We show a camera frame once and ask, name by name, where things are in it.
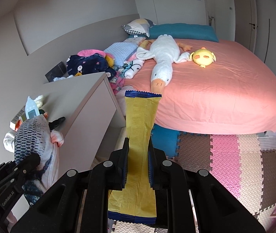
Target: orange beak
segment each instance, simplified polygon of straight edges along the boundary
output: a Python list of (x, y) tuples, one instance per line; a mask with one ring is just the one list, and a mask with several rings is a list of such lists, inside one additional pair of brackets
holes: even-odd
[(151, 82), (151, 91), (154, 94), (162, 94), (165, 86), (166, 84), (163, 80), (155, 79)]

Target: yellow fabric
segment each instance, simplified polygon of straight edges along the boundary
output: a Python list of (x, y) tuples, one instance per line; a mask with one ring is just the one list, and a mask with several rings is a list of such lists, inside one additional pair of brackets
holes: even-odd
[(108, 66), (109, 67), (113, 67), (114, 66), (114, 59), (112, 59), (110, 56), (106, 56), (106, 61), (108, 62)]
[(139, 47), (142, 47), (142, 48), (147, 48), (147, 46), (148, 46), (148, 43), (149, 43), (149, 41), (148, 40), (143, 40), (142, 41), (142, 43), (139, 45)]
[(155, 192), (148, 178), (148, 143), (160, 99), (125, 97), (129, 137), (127, 182), (122, 191), (112, 191), (109, 211), (156, 217)]

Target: metal bolt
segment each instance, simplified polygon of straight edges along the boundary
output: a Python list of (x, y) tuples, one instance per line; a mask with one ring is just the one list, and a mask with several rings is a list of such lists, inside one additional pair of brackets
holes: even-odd
[(105, 162), (103, 163), (103, 165), (104, 165), (105, 167), (110, 167), (110, 166), (113, 165), (113, 162), (112, 162), (112, 161), (105, 161)]
[(208, 175), (208, 171), (205, 170), (205, 169), (199, 170), (198, 173), (199, 173), (201, 176), (204, 176), (204, 177)]
[(171, 166), (172, 162), (170, 160), (164, 160), (162, 164), (163, 166)]
[(69, 177), (73, 177), (74, 175), (76, 174), (76, 171), (75, 170), (69, 170), (68, 172), (67, 172), (67, 175), (69, 176)]

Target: salmon bedspread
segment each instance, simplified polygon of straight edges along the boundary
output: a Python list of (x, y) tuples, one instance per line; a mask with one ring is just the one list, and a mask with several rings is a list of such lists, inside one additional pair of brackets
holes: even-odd
[[(156, 124), (200, 134), (276, 131), (276, 76), (257, 56), (232, 41), (176, 41), (193, 46), (190, 52), (206, 47), (217, 60), (206, 68), (193, 61), (173, 63)], [(153, 59), (146, 60), (125, 85), (150, 92), (154, 65)]]

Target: long teal bolster pillow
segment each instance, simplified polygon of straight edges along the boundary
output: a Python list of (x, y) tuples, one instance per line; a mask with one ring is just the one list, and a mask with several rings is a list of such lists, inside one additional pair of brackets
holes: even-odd
[(147, 39), (157, 39), (160, 35), (171, 35), (173, 38), (197, 39), (219, 42), (214, 29), (209, 25), (187, 24), (187, 23), (165, 23), (155, 25), (149, 29), (150, 37)]

